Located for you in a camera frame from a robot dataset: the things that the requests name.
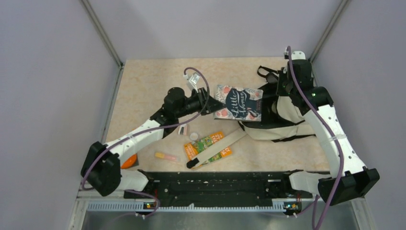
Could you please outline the cream canvas backpack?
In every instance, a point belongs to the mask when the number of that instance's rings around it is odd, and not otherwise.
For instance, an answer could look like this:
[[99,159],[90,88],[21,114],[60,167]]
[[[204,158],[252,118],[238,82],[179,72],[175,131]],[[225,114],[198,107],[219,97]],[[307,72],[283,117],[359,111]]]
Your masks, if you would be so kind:
[[199,168],[203,162],[245,136],[249,136],[253,140],[279,142],[305,138],[315,134],[299,110],[294,108],[291,98],[276,94],[278,70],[264,66],[259,66],[257,70],[257,74],[267,81],[265,85],[258,88],[263,90],[261,121],[233,120],[237,122],[239,128],[188,161],[186,163],[188,169]]

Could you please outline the Little Women floral book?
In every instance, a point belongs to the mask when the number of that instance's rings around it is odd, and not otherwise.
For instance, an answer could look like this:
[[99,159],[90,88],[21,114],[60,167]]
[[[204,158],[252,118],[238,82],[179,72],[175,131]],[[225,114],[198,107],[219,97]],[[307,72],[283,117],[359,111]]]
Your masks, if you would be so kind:
[[217,85],[214,98],[225,108],[214,113],[216,120],[260,122],[262,119],[263,90]]

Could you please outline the orange green storey treehouse book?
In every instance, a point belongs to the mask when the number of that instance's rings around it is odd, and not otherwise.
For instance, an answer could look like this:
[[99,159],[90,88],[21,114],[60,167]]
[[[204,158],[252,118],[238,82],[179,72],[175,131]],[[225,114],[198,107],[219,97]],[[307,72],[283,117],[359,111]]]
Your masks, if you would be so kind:
[[[223,138],[224,138],[223,132],[219,131],[219,132],[212,133],[206,137],[202,137],[198,140],[185,144],[184,149],[185,149],[187,161],[190,161],[193,157],[200,154],[201,152],[203,152],[204,150],[206,150],[207,148],[209,148],[210,146],[212,146],[213,144],[215,144],[216,142],[218,142],[219,140],[221,140]],[[222,158],[226,158],[231,155],[232,155],[231,148],[226,147],[223,150],[221,150],[220,152],[216,153],[211,158],[209,158],[208,160],[206,160],[205,162],[203,162],[200,165],[200,167],[211,164],[215,161],[219,161]]]

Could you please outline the yellow pink highlighter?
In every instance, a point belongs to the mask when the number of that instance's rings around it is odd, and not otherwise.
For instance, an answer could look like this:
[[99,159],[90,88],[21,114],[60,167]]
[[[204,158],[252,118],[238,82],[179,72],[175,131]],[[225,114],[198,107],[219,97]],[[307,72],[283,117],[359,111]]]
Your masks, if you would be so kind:
[[159,159],[167,160],[167,161],[173,161],[173,162],[179,162],[180,159],[178,156],[171,155],[171,154],[166,154],[162,152],[155,152],[154,156]]

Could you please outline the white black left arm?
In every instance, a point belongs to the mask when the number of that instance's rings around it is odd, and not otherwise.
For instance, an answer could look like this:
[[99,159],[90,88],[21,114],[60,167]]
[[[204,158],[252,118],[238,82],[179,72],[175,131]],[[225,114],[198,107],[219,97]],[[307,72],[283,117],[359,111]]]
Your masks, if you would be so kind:
[[180,118],[209,115],[225,106],[205,88],[193,90],[190,97],[182,88],[169,89],[163,105],[144,124],[114,141],[96,141],[90,146],[80,171],[82,189],[86,190],[88,183],[101,196],[120,189],[134,190],[142,198],[150,197],[154,190],[150,179],[142,172],[122,169],[122,165],[144,147],[171,134],[181,125]]

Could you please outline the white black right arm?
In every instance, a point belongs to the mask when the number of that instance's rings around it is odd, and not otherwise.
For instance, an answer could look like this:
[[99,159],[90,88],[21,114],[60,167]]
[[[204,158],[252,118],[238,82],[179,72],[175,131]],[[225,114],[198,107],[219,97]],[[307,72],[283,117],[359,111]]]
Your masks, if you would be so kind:
[[324,87],[316,87],[312,66],[306,59],[289,61],[279,71],[278,116],[295,124],[308,124],[326,154],[330,175],[297,171],[282,182],[281,192],[294,197],[306,191],[333,206],[365,196],[378,182],[376,169],[369,169],[358,157],[344,133],[333,100]]

